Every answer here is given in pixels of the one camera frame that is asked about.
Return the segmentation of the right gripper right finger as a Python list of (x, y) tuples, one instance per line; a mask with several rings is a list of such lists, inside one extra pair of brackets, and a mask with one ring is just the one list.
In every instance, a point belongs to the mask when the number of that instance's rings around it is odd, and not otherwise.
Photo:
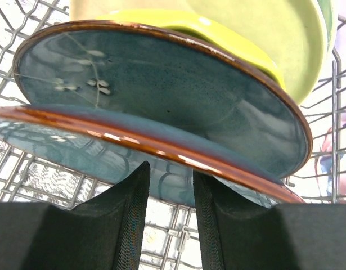
[(265, 208), (195, 172), (204, 269), (346, 269), (346, 204)]

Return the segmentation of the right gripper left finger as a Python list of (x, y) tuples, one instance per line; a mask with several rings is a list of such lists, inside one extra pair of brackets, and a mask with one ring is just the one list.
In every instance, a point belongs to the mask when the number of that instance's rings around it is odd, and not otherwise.
[(72, 210), (0, 202), (0, 269), (138, 269), (149, 184), (143, 162)]

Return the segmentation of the grey wire dish rack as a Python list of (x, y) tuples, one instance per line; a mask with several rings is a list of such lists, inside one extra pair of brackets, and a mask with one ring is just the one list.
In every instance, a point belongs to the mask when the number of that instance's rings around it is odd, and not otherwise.
[[(313, 157), (321, 151), (328, 129), (335, 132), (334, 169), (331, 174), (310, 160), (287, 179), (309, 203), (344, 203), (346, 195), (326, 194), (326, 181), (346, 177), (346, 129), (338, 122), (346, 112), (346, 1), (339, 2), (335, 52), (302, 109), (313, 136)], [(68, 1), (0, 1), (0, 106), (25, 102), (12, 77), (12, 58), (31, 33), (68, 19)], [(0, 141), (0, 201), (48, 201), (72, 208), (107, 189), (107, 184)], [(150, 199), (143, 238), (141, 269), (200, 269), (195, 211), (182, 205)]]

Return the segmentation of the dark teal plate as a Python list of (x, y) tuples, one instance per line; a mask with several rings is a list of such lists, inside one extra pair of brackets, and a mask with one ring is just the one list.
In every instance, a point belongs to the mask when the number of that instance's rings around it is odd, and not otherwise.
[(0, 140), (39, 158), (116, 184), (147, 161), (150, 195), (194, 206), (201, 172), (263, 206), (301, 203), (281, 180), (242, 155), (156, 121), (67, 106), (0, 107)]
[(42, 29), (14, 55), (33, 104), (137, 115), (232, 149), (279, 178), (312, 153), (309, 125), (265, 72), (212, 44), (146, 24), (81, 20)]

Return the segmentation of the pink and green branch plate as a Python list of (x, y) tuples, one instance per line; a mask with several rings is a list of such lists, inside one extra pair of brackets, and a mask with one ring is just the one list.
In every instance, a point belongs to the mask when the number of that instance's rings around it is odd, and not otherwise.
[(86, 20), (129, 8), (182, 10), (228, 27), (268, 54), (298, 104), (318, 81), (338, 24), (335, 1), (70, 1), (69, 12)]

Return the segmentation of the green polka dot scalloped plate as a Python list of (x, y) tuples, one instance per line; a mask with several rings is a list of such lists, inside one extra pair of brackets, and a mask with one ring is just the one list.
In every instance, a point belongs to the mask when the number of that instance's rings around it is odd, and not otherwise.
[(146, 24), (204, 40), (256, 66), (286, 89), (279, 68), (262, 49), (233, 30), (196, 13), (161, 8), (125, 9), (111, 11), (96, 19)]

